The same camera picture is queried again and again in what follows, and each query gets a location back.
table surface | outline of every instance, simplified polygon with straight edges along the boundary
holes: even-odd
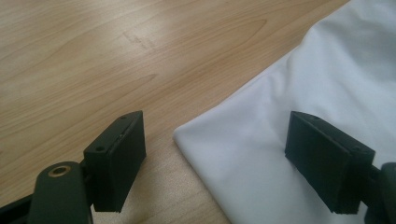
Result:
[[[295,48],[346,0],[0,0],[0,206],[81,161],[144,111],[148,156],[120,214],[95,223],[228,223],[172,139]]]

light wood surface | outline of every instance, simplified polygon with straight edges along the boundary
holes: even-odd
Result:
[[[81,161],[144,111],[148,157],[120,214],[95,223],[228,223],[173,130],[217,105],[346,0],[0,1],[0,206]]]

black plastic part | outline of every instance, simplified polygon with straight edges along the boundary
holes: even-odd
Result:
[[[358,212],[372,149],[323,119],[292,111],[285,152],[332,212]]]
[[[0,221],[7,224],[24,224],[27,222],[32,195],[21,198],[0,208]]]
[[[40,173],[35,182],[28,223],[92,223],[77,162],[54,164]]]
[[[116,119],[85,150],[84,166],[92,176],[88,191],[97,212],[120,212],[146,157],[143,112]]]
[[[379,179],[389,223],[396,223],[396,162],[382,165]]]

white fabric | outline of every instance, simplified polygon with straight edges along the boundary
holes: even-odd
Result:
[[[316,115],[396,161],[396,2],[352,1],[175,140],[232,223],[363,223],[332,214],[285,158],[290,111]]]

